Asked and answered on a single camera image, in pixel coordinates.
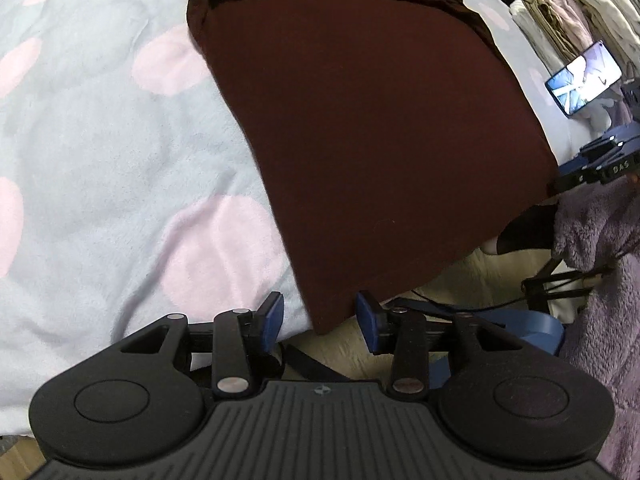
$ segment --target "black cable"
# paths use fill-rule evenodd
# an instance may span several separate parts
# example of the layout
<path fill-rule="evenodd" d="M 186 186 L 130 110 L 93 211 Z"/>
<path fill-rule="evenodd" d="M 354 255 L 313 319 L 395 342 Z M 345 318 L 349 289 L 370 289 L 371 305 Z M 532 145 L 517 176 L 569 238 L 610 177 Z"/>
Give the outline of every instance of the black cable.
<path fill-rule="evenodd" d="M 551 286 L 551 287 L 545 289 L 545 292 L 553 292 L 554 290 L 557 290 L 558 288 L 570 285 L 571 283 L 578 282 L 582 278 L 583 278 L 583 276 L 577 276 L 576 278 L 572 278 L 570 280 L 566 280 L 565 282 L 559 283 L 558 285 L 554 285 L 554 286 Z M 498 310 L 499 308 L 503 308 L 505 306 L 509 306 L 509 305 L 514 304 L 514 303 L 519 303 L 521 301 L 526 301 L 527 298 L 528 298 L 528 296 L 521 296 L 519 298 L 516 298 L 515 300 L 505 301 L 504 303 L 499 303 L 499 304 L 496 304 L 496 305 L 484 306 L 484 307 L 481 307 L 481 308 L 468 309 L 468 308 L 459 308 L 459 307 L 456 307 L 455 305 L 452 305 L 452 304 L 439 303 L 437 301 L 432 300 L 431 298 L 428 298 L 427 296 L 425 296 L 423 294 L 420 294 L 420 292 L 417 292 L 415 289 L 413 289 L 411 292 L 413 294 L 415 294 L 416 296 L 418 296 L 419 298 L 422 298 L 423 300 L 429 301 L 430 303 L 433 303 L 434 305 L 439 306 L 440 308 L 442 308 L 444 310 L 447 310 L 452 314 L 472 314 L 474 312 L 488 312 L 488 311 L 491 311 L 491 310 Z"/>

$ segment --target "bed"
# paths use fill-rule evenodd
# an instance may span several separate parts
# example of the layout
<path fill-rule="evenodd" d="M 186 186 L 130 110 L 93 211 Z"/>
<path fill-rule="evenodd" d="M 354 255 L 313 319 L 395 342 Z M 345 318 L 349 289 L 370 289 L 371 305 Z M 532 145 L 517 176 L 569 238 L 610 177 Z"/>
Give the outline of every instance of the bed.
<path fill-rule="evenodd" d="M 567 161 L 592 131 L 551 100 L 508 8 L 464 1 Z M 43 382 L 165 314 L 211 320 L 279 290 L 280 338 L 310 328 L 186 2 L 0 0 L 0 434 L 30 434 Z"/>

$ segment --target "smartphone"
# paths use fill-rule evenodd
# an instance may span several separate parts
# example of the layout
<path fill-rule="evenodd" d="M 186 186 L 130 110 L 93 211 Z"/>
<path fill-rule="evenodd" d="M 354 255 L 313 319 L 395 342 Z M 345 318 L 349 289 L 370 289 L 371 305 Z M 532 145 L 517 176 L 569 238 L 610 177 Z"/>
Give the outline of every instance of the smartphone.
<path fill-rule="evenodd" d="M 597 41 L 545 83 L 567 117 L 599 97 L 622 78 L 622 70 L 604 43 Z"/>

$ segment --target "dark red cloth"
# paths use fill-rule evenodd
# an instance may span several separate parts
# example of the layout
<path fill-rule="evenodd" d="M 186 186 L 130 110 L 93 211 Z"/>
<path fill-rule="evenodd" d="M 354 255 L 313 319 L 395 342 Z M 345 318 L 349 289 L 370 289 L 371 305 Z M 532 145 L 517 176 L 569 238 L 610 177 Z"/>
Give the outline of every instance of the dark red cloth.
<path fill-rule="evenodd" d="M 190 0 L 188 23 L 252 150 L 316 332 L 421 285 L 557 173 L 462 0 Z"/>

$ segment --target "purple fuzzy fabric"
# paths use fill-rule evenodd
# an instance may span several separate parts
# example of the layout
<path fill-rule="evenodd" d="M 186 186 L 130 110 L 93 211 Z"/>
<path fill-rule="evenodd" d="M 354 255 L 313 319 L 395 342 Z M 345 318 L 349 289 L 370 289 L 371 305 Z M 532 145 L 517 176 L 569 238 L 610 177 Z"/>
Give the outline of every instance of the purple fuzzy fabric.
<path fill-rule="evenodd" d="M 640 479 L 640 192 L 626 178 L 560 200 L 554 255 L 591 270 L 630 250 L 566 330 L 560 357 L 611 392 L 616 421 L 598 457 L 621 480 Z"/>

